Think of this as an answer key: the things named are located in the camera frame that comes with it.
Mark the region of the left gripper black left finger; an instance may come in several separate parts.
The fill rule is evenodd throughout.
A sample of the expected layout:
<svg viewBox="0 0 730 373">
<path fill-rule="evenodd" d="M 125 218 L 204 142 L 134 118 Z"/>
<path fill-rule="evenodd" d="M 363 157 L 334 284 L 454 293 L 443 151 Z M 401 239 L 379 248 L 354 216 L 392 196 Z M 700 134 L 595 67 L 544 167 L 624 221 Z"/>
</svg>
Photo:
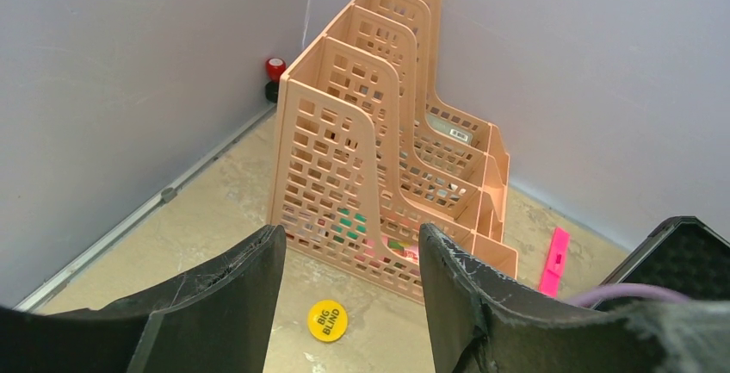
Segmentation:
<svg viewBox="0 0 730 373">
<path fill-rule="evenodd" d="M 4 372 L 260 372 L 286 254 L 266 225 L 215 258 L 93 310 L 1 311 Z"/>
</svg>

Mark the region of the grey labelled box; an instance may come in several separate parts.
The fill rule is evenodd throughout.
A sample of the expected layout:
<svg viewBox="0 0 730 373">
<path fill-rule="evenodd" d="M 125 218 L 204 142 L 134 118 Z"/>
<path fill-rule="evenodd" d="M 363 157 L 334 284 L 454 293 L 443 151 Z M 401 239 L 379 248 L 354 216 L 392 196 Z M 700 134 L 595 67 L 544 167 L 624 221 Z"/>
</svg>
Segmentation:
<svg viewBox="0 0 730 373">
<path fill-rule="evenodd" d="M 426 116 L 430 126 L 440 134 L 451 137 L 452 139 L 461 141 L 467 145 L 471 145 L 473 141 L 473 135 L 462 127 L 454 126 L 443 118 L 427 114 Z"/>
</svg>

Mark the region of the pink marker pen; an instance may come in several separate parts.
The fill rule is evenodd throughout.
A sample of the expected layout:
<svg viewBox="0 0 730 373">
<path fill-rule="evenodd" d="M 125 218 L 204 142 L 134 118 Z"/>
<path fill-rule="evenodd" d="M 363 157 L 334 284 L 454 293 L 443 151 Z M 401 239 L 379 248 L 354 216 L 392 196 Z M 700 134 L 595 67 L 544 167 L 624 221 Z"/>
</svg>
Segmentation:
<svg viewBox="0 0 730 373">
<path fill-rule="evenodd" d="M 570 234 L 566 230 L 561 227 L 554 229 L 538 284 L 538 290 L 544 295 L 555 297 L 558 294 L 570 240 Z"/>
</svg>

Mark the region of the pink drink can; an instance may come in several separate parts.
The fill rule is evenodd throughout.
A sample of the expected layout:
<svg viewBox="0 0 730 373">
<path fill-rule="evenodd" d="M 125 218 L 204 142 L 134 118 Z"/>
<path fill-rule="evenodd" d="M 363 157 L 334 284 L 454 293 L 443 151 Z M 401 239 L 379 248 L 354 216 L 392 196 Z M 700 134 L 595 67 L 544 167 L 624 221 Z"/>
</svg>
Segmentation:
<svg viewBox="0 0 730 373">
<path fill-rule="evenodd" d="M 390 262 L 391 259 L 386 255 L 376 252 L 376 245 L 385 246 L 386 249 L 388 249 L 392 254 L 397 255 L 409 262 L 413 262 L 415 264 L 419 262 L 419 251 L 416 244 L 393 239 L 387 237 L 386 235 L 381 236 L 379 241 L 376 241 L 375 238 L 368 238 L 362 242 L 362 246 L 365 249 L 365 254 L 368 257 L 387 263 Z"/>
</svg>

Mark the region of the yellow round button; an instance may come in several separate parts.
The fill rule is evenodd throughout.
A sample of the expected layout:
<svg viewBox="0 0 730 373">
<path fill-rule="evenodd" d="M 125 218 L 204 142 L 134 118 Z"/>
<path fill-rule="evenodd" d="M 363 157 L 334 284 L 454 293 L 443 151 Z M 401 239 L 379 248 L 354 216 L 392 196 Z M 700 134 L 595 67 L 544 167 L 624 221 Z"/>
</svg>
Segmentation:
<svg viewBox="0 0 730 373">
<path fill-rule="evenodd" d="M 316 302 L 309 310 L 307 328 L 318 341 L 332 343 L 341 339 L 349 326 L 344 306 L 334 300 Z"/>
</svg>

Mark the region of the orange plastic file organizer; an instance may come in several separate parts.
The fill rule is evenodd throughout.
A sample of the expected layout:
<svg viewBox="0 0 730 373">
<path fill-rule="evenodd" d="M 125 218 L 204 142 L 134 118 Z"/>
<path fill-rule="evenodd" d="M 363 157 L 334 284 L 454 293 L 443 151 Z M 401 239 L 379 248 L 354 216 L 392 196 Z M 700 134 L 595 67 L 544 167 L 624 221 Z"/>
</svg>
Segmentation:
<svg viewBox="0 0 730 373">
<path fill-rule="evenodd" d="M 515 277 L 506 245 L 510 156 L 498 127 L 443 102 L 435 73 L 441 0 L 351 0 L 281 75 L 268 222 L 310 257 L 415 302 L 418 263 L 362 242 L 418 245 L 431 223 Z M 432 114 L 473 135 L 435 131 Z"/>
</svg>

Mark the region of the black poker chip case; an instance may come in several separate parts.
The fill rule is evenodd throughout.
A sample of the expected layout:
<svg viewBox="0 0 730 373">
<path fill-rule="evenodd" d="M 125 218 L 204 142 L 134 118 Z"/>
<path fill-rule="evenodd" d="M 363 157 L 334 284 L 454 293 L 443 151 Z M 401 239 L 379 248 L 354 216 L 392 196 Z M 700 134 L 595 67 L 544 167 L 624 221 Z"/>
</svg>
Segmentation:
<svg viewBox="0 0 730 373">
<path fill-rule="evenodd" d="M 603 280 L 641 283 L 700 301 L 729 300 L 729 242 L 694 216 L 662 221 Z"/>
</svg>

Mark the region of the red emergency button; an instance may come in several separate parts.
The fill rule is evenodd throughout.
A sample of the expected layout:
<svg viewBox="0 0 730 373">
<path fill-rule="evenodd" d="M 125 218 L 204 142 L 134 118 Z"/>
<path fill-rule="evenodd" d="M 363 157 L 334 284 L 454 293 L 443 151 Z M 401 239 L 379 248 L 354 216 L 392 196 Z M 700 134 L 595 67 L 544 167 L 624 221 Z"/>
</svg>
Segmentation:
<svg viewBox="0 0 730 373">
<path fill-rule="evenodd" d="M 265 85 L 265 98 L 270 103 L 278 102 L 279 83 L 281 75 L 286 71 L 287 64 L 283 59 L 270 58 L 265 63 L 265 71 L 269 77 L 268 83 Z"/>
</svg>

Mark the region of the metal wall edge strip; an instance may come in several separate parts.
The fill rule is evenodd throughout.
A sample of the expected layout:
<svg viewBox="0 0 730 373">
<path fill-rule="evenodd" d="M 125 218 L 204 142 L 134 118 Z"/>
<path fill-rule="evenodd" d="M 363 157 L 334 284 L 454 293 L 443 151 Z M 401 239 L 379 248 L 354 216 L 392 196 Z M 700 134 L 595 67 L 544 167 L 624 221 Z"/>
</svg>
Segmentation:
<svg viewBox="0 0 730 373">
<path fill-rule="evenodd" d="M 266 104 L 261 111 L 253 115 L 243 126 L 225 137 L 221 143 L 196 161 L 185 172 L 141 204 L 89 248 L 77 255 L 69 264 L 49 277 L 41 286 L 15 305 L 14 309 L 22 312 L 33 312 L 42 308 L 62 291 L 78 273 L 93 264 L 109 248 L 127 236 L 149 215 L 154 214 L 156 210 L 174 200 L 186 186 L 195 180 L 211 164 L 220 159 L 233 146 L 237 145 L 251 130 L 271 117 L 275 113 L 275 109 L 276 105 L 274 103 Z"/>
</svg>

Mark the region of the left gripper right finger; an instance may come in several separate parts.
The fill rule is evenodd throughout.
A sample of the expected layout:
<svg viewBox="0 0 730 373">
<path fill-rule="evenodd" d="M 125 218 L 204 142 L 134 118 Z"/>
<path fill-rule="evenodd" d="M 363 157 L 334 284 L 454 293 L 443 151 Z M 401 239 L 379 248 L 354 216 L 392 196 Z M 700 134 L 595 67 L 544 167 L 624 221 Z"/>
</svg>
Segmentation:
<svg viewBox="0 0 730 373">
<path fill-rule="evenodd" d="M 727 302 L 639 301 L 609 312 L 561 302 L 419 230 L 438 372 L 726 372 Z"/>
</svg>

